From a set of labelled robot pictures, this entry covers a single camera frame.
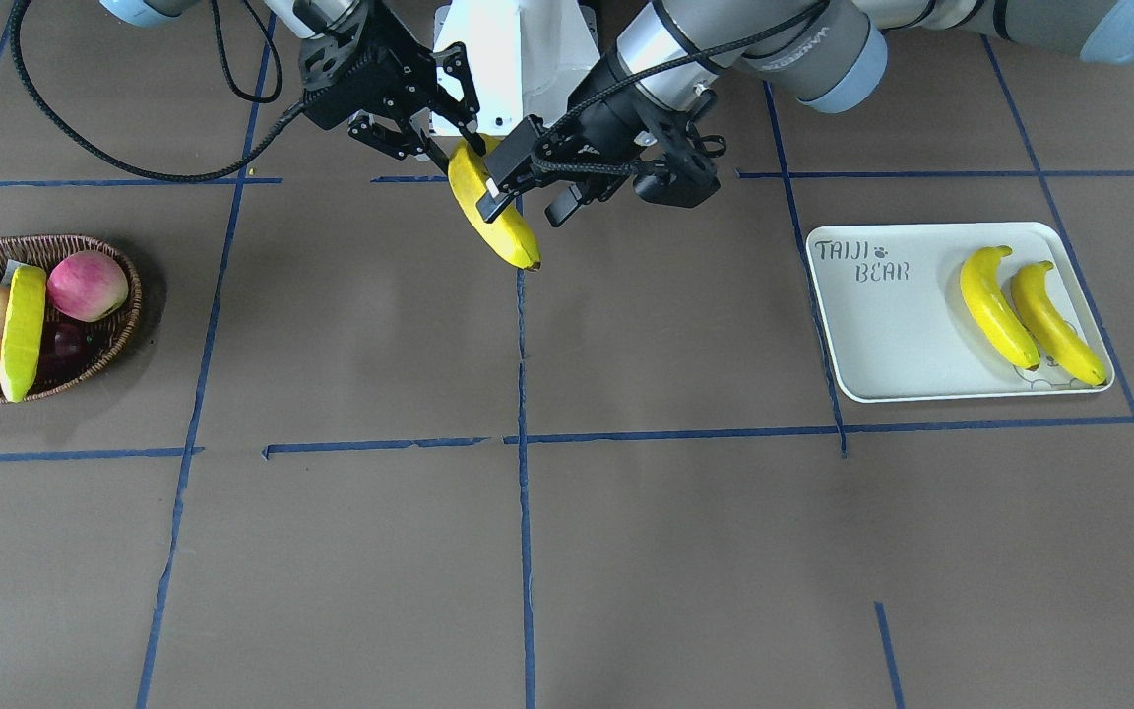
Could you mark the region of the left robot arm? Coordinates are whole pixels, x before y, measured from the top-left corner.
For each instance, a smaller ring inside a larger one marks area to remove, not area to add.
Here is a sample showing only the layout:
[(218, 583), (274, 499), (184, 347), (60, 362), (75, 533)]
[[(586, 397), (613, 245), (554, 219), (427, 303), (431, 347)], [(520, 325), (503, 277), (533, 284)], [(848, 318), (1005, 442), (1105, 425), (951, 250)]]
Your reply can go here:
[(841, 113), (879, 85), (887, 32), (978, 32), (1134, 62), (1134, 1), (649, 1), (572, 91), (555, 121), (526, 117), (479, 161), (460, 205), (494, 222), (517, 197), (558, 182), (555, 226), (631, 183), (653, 205), (693, 208), (720, 182), (719, 136), (699, 134), (725, 71), (768, 82), (818, 112)]

